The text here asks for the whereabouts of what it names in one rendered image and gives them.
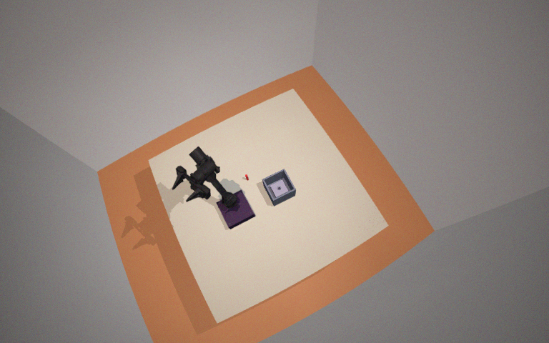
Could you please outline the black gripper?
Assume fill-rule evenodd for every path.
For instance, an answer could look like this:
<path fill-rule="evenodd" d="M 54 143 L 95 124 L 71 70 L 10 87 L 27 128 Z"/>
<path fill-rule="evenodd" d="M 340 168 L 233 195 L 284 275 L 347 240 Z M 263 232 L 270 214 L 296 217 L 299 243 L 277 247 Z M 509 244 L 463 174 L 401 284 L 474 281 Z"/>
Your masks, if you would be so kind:
<path fill-rule="evenodd" d="M 183 179 L 188 180 L 188 182 L 191 182 L 193 185 L 196 186 L 196 190 L 190 195 L 189 198 L 186 199 L 186 202 L 196 199 L 198 197 L 205 198 L 208 200 L 211 196 L 211 190 L 209 187 L 206 187 L 205 185 L 201 185 L 204 181 L 207 180 L 209 177 L 208 172 L 206 169 L 204 169 L 202 166 L 197 167 L 197 170 L 194 173 L 191 173 L 190 176 L 187 174 L 187 170 L 182 167 L 178 166 L 176 168 L 177 170 L 177 179 L 172 187 L 172 190 L 176 189 L 177 186 L 183 182 Z"/>

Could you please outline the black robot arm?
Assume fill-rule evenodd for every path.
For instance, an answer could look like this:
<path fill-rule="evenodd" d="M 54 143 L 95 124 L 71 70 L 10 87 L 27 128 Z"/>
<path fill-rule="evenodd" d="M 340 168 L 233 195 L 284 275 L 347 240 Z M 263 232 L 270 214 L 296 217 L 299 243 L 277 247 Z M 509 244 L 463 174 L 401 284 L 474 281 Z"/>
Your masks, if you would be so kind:
<path fill-rule="evenodd" d="M 237 196 L 231 192 L 227 192 L 224 187 L 217 181 L 216 174 L 220 172 L 220 166 L 217 166 L 211 156 L 206 156 L 199 146 L 190 154 L 191 158 L 197 163 L 195 166 L 203 167 L 209 174 L 206 182 L 211 183 L 214 188 L 222 195 L 221 202 L 229 209 L 237 206 Z M 216 174 L 215 174 L 216 173 Z"/>

